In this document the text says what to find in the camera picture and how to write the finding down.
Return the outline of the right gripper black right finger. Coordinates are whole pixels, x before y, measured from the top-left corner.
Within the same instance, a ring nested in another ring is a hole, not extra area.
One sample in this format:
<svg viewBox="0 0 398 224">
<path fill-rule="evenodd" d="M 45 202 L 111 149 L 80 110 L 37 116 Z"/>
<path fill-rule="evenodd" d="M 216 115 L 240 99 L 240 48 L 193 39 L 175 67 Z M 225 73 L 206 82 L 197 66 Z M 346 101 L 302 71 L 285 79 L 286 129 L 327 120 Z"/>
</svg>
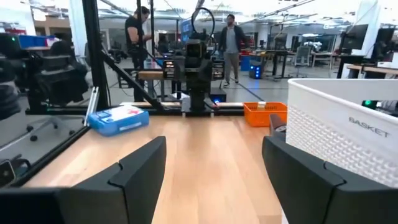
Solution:
<svg viewBox="0 0 398 224">
<path fill-rule="evenodd" d="M 397 224 L 397 189 L 266 136 L 262 157 L 289 223 Z"/>
</svg>

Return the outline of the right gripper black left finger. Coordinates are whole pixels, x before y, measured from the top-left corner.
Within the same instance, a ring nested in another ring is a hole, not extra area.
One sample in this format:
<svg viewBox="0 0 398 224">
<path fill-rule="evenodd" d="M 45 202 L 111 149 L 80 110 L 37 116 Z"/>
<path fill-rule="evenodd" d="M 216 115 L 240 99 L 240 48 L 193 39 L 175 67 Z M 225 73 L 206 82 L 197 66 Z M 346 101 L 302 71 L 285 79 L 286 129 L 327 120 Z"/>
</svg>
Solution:
<svg viewBox="0 0 398 224">
<path fill-rule="evenodd" d="M 165 174 L 158 136 L 73 187 L 1 191 L 1 223 L 151 223 Z"/>
</svg>

